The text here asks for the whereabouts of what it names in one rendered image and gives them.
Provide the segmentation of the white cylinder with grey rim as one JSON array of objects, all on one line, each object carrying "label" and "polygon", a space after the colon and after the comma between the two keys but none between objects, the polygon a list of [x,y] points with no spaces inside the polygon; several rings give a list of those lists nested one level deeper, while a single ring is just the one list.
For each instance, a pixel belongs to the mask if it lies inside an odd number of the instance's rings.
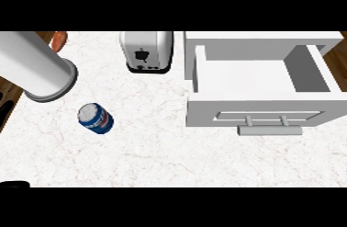
[{"label": "white cylinder with grey rim", "polygon": [[0,31],[0,76],[31,100],[46,103],[70,92],[79,71],[34,31]]}]

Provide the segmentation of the white open drawer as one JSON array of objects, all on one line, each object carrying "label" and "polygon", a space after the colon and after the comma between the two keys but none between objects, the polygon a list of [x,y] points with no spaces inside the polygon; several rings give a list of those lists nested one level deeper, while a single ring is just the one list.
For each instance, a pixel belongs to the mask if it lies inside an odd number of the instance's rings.
[{"label": "white open drawer", "polygon": [[212,61],[195,48],[197,93],[337,93],[340,87],[315,45],[299,45],[283,60]]}]

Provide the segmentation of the silver toaster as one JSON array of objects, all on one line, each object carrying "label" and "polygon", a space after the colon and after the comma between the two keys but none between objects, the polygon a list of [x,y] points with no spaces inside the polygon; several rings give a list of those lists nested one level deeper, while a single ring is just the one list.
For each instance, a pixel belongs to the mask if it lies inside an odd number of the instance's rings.
[{"label": "silver toaster", "polygon": [[166,74],[170,71],[175,56],[172,31],[123,31],[120,43],[132,73]]}]

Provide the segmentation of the blue can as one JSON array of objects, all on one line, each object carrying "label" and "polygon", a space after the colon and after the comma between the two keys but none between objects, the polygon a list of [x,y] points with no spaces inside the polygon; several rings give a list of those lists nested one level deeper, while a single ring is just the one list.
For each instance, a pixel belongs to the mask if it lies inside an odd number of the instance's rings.
[{"label": "blue can", "polygon": [[98,103],[86,104],[77,112],[79,123],[98,134],[110,132],[114,118]]}]

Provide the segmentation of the orange round object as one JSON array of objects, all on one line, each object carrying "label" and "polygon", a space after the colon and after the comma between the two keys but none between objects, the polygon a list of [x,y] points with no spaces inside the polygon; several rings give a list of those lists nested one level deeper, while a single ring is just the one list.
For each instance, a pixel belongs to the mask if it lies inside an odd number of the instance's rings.
[{"label": "orange round object", "polygon": [[68,40],[68,32],[67,31],[58,31],[54,35],[52,39],[52,50],[55,52],[60,52],[61,49],[64,48],[64,45]]}]

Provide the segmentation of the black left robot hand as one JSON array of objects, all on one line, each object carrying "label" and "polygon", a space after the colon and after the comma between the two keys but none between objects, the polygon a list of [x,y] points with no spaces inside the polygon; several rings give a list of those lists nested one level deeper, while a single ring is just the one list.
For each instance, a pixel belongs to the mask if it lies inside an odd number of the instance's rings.
[{"label": "black left robot hand", "polygon": [[30,183],[23,180],[3,181],[0,182],[0,187],[30,187]]}]

